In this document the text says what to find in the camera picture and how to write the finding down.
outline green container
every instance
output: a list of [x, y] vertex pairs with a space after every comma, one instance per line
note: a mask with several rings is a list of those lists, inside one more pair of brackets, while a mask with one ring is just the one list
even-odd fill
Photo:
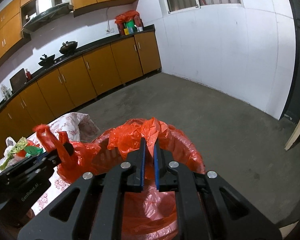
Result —
[[135, 26], [134, 26], [134, 21], [133, 21], [133, 19], [130, 20], [130, 21], [128, 21], [128, 22], [126, 23], [126, 26], [127, 26], [127, 28], [132, 28], [134, 32], [136, 31], [136, 28], [135, 28]]

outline white wall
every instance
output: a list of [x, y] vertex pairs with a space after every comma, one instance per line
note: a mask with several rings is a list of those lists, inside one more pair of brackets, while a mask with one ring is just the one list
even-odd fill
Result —
[[289, 0], [242, 0], [168, 15], [162, 0], [139, 0], [155, 24], [162, 71], [220, 90], [279, 119], [295, 61]]
[[[154, 24], [162, 71], [220, 90], [279, 119], [295, 60], [289, 0], [242, 0], [242, 5], [208, 5], [168, 15], [163, 0], [138, 0], [109, 9], [109, 18], [128, 9]], [[110, 21], [117, 33], [114, 21]], [[20, 68], [32, 73], [43, 53], [60, 56], [64, 41], [79, 46], [106, 36], [105, 10], [62, 17], [37, 30], [32, 41], [0, 68], [0, 83]]]

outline floral tablecloth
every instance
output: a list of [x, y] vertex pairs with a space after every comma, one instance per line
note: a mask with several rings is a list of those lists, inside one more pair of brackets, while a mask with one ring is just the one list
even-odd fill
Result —
[[[69, 113], [64, 114], [55, 121], [48, 124], [51, 132], [58, 138], [59, 131], [66, 131], [70, 141], [91, 142], [96, 138], [100, 129], [94, 124], [88, 114]], [[35, 144], [40, 144], [36, 134], [29, 136], [27, 139], [33, 141]], [[16, 163], [20, 159], [14, 158], [9, 161], [8, 166]], [[0, 160], [0, 165], [5, 161], [5, 158]], [[46, 207], [52, 200], [54, 200], [62, 191], [64, 191], [69, 184], [63, 181], [57, 174], [57, 167], [54, 168], [54, 173], [49, 179], [51, 186], [39, 198], [39, 200], [32, 206], [34, 214], [37, 215], [44, 207]]]

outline concrete floor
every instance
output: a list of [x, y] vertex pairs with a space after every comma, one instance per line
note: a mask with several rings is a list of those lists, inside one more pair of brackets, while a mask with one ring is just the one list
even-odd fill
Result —
[[286, 152], [295, 125], [219, 91], [159, 73], [81, 109], [104, 131], [130, 118], [156, 117], [194, 143], [217, 171], [278, 227], [300, 218], [300, 142]]

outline red bag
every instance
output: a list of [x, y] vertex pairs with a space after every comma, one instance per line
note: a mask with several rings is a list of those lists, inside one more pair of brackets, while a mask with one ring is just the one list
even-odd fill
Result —
[[[57, 140], [47, 126], [42, 126], [37, 130], [37, 137], [50, 150], [57, 143], [55, 148], [59, 156], [65, 154], [62, 143], [67, 140], [66, 132], [60, 132]], [[71, 183], [87, 171], [108, 172], [122, 163], [129, 152], [140, 147], [141, 137], [147, 142], [145, 185], [141, 193], [125, 193], [122, 239], [171, 240], [178, 233], [176, 203], [174, 192], [158, 192], [154, 184], [153, 150], [157, 138], [160, 147], [171, 151], [176, 161], [186, 164], [192, 171], [205, 172], [201, 155], [181, 130], [155, 118], [130, 119], [105, 131], [90, 144], [71, 142], [74, 154], [71, 158], [69, 155], [63, 158], [58, 174]]]

